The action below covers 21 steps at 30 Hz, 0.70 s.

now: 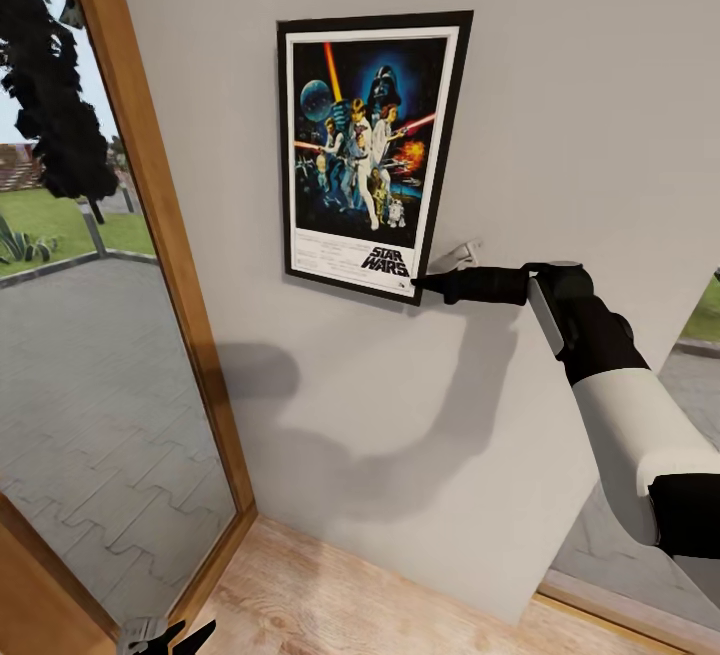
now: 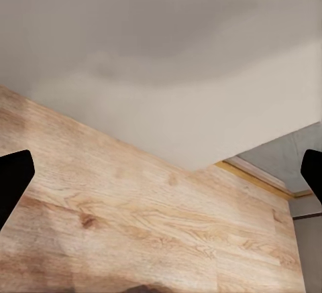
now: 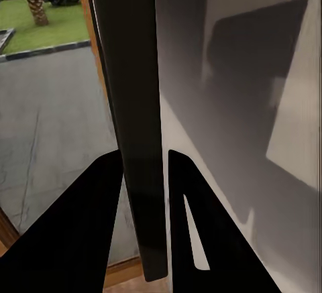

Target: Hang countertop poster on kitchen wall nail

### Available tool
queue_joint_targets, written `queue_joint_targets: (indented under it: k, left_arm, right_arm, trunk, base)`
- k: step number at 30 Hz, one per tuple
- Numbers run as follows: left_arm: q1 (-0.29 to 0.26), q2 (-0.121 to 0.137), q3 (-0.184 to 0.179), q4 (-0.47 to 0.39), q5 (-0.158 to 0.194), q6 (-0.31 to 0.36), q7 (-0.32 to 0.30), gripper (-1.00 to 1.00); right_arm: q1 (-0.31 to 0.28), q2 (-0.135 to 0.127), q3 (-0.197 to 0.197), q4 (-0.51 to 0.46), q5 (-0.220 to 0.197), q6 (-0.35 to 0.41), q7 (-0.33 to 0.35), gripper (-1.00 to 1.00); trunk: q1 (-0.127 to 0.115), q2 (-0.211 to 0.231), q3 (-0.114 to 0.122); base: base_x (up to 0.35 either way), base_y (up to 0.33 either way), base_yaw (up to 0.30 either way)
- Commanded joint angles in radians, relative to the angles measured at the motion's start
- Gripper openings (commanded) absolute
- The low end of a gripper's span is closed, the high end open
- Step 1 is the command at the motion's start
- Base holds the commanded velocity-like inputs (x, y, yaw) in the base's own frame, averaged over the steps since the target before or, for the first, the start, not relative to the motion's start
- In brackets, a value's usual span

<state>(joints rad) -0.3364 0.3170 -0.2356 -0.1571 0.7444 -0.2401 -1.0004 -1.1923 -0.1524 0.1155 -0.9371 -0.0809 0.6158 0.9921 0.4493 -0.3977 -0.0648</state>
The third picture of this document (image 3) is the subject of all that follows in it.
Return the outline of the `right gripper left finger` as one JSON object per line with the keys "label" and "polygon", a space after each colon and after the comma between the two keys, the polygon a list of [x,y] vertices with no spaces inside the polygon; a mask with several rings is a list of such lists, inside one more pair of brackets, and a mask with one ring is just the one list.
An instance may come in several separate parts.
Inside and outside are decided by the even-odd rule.
{"label": "right gripper left finger", "polygon": [[0,258],[0,293],[102,293],[123,178],[97,158]]}

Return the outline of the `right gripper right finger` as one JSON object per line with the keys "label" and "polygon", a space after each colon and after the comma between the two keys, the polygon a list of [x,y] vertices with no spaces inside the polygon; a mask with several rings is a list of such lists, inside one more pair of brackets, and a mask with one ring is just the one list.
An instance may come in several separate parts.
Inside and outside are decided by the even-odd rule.
{"label": "right gripper right finger", "polygon": [[[281,293],[195,163],[172,149],[168,187],[173,293]],[[184,194],[210,270],[195,267]]]}

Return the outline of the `poster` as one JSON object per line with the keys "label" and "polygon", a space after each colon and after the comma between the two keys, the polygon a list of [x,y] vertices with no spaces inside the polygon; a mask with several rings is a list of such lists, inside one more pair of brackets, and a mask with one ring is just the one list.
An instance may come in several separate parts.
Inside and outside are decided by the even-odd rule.
{"label": "poster", "polygon": [[146,282],[168,275],[155,0],[89,0]]}

